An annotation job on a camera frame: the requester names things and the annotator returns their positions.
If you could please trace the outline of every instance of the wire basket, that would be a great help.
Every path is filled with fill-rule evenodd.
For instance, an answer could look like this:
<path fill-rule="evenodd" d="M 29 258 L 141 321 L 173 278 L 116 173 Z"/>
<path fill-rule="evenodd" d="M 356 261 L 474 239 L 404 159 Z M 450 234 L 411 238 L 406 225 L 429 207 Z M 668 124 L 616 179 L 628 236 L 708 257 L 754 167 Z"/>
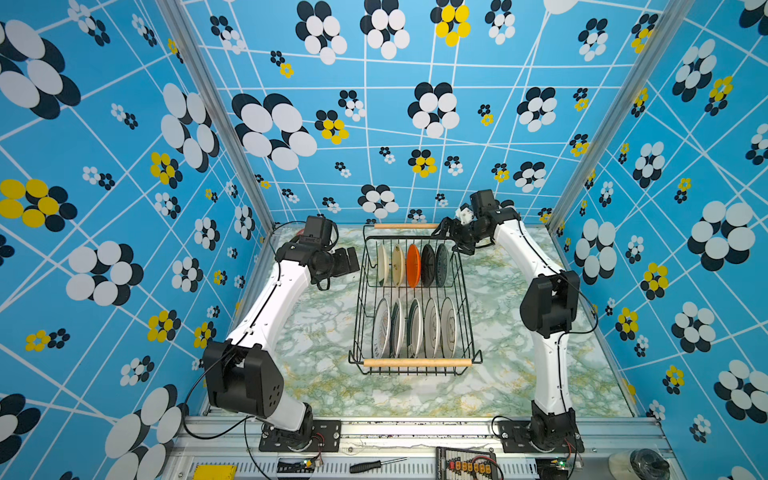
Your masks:
<path fill-rule="evenodd" d="M 360 372 L 364 375 L 378 373 L 380 375 L 399 374 L 399 375 L 461 375 L 472 364 L 482 363 L 482 351 L 475 350 L 475 340 L 472 335 L 472 321 L 469 315 L 469 303 L 467 300 L 467 289 L 464 280 L 464 270 L 462 269 L 462 260 L 458 253 L 453 251 L 454 241 L 448 237 L 433 237 L 429 235 L 385 235 L 379 234 L 378 230 L 388 226 L 365 225 L 362 229 L 362 235 L 365 241 L 363 248 L 362 261 L 360 262 L 360 281 L 357 292 L 357 307 L 355 314 L 355 338 L 353 349 L 349 351 L 349 363 L 358 366 Z M 415 225 L 400 226 L 402 228 L 413 228 Z M 393 284 L 392 276 L 379 285 L 377 248 L 383 245 L 388 250 L 389 271 L 392 271 L 392 258 L 395 246 L 399 245 L 401 249 L 407 252 L 411 244 L 415 244 L 422 252 L 425 245 L 429 244 L 437 252 L 440 244 L 445 244 L 449 252 L 448 271 L 443 286 L 436 286 L 433 282 L 431 286 L 423 286 L 422 282 L 415 288 L 408 285 L 405 280 L 400 286 Z M 404 315 L 407 317 L 412 301 L 419 300 L 422 314 L 422 345 L 426 345 L 427 328 L 425 308 L 429 299 L 435 301 L 438 311 L 438 318 L 441 317 L 442 304 L 446 298 L 451 299 L 456 318 L 456 341 L 455 351 L 452 356 L 439 358 L 442 353 L 442 340 L 437 339 L 439 348 L 437 348 L 436 358 L 426 358 L 425 355 L 409 351 L 408 342 L 406 347 L 401 350 L 400 357 L 395 357 L 395 348 L 393 341 L 388 342 L 388 355 L 382 355 L 381 358 L 374 358 L 373 355 L 373 336 L 376 307 L 382 298 L 386 298 L 389 305 L 394 305 L 396 300 L 403 301 Z M 410 332 L 410 326 L 406 327 L 406 332 Z"/>

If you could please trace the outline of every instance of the plate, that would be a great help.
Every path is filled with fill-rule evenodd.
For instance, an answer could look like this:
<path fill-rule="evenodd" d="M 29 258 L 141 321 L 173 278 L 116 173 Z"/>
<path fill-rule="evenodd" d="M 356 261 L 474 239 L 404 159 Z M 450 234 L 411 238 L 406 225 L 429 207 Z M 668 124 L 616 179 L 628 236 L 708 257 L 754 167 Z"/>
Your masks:
<path fill-rule="evenodd" d="M 424 328 L 424 350 L 428 359 L 434 359 L 440 348 L 440 318 L 433 299 L 429 299 L 424 309 Z"/>
<path fill-rule="evenodd" d="M 456 311 L 453 309 L 453 301 L 446 298 L 442 301 L 440 309 L 440 330 L 442 332 L 442 355 L 446 359 L 452 359 L 456 352 Z"/>
<path fill-rule="evenodd" d="M 411 302 L 411 308 L 408 312 L 408 358 L 423 358 L 424 349 L 422 348 L 422 337 L 424 330 L 424 320 L 422 319 L 422 309 L 417 299 Z"/>
<path fill-rule="evenodd" d="M 432 286 L 435 281 L 435 251 L 432 245 L 427 243 L 422 248 L 422 285 Z"/>
<path fill-rule="evenodd" d="M 411 243 L 411 246 L 408 247 L 406 270 L 408 274 L 408 284 L 411 288 L 416 288 L 416 285 L 419 285 L 419 279 L 422 275 L 422 259 L 419 255 L 419 248 L 414 243 Z"/>
<path fill-rule="evenodd" d="M 386 247 L 384 247 L 383 242 L 376 249 L 376 253 L 376 264 L 379 266 L 377 280 L 379 285 L 384 285 L 386 277 L 389 276 L 389 255 L 386 254 Z"/>
<path fill-rule="evenodd" d="M 392 304 L 392 339 L 390 345 L 392 346 L 392 358 L 396 359 L 400 357 L 402 350 L 403 339 L 406 336 L 406 312 L 402 307 L 402 300 L 397 299 Z"/>
<path fill-rule="evenodd" d="M 446 278 L 448 278 L 448 247 L 440 243 L 435 256 L 435 283 L 437 286 L 445 286 Z"/>
<path fill-rule="evenodd" d="M 379 301 L 376 313 L 373 314 L 373 358 L 380 359 L 389 353 L 389 303 L 386 298 Z"/>
<path fill-rule="evenodd" d="M 392 251 L 392 285 L 400 286 L 405 279 L 406 254 L 402 251 L 400 245 L 395 245 L 395 249 Z"/>

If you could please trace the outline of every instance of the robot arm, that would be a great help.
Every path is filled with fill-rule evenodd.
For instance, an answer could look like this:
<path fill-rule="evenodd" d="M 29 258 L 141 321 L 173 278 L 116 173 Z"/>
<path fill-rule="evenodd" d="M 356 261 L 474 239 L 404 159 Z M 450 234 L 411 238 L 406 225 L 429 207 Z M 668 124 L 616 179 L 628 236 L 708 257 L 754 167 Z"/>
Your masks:
<path fill-rule="evenodd" d="M 210 342 L 203 355 L 210 404 L 245 412 L 275 427 L 302 448 L 312 435 L 312 408 L 284 395 L 275 347 L 296 301 L 311 284 L 359 270 L 354 248 L 331 249 L 331 220 L 307 217 L 302 235 L 276 252 L 276 263 L 254 305 L 225 342 Z"/>

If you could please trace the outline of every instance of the patterned wall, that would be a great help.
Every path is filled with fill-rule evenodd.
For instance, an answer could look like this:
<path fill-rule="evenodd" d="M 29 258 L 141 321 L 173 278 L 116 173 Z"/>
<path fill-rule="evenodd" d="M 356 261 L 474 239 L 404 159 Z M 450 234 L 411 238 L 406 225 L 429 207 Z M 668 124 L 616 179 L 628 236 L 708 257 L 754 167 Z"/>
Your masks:
<path fill-rule="evenodd" d="M 765 478 L 768 6 L 694 4 L 557 231 L 688 478 Z"/>
<path fill-rule="evenodd" d="M 5 480 L 153 478 L 260 250 L 157 6 L 85 3 L 0 18 Z"/>
<path fill-rule="evenodd" d="M 275 220 L 339 223 L 547 221 L 667 4 L 182 3 Z"/>

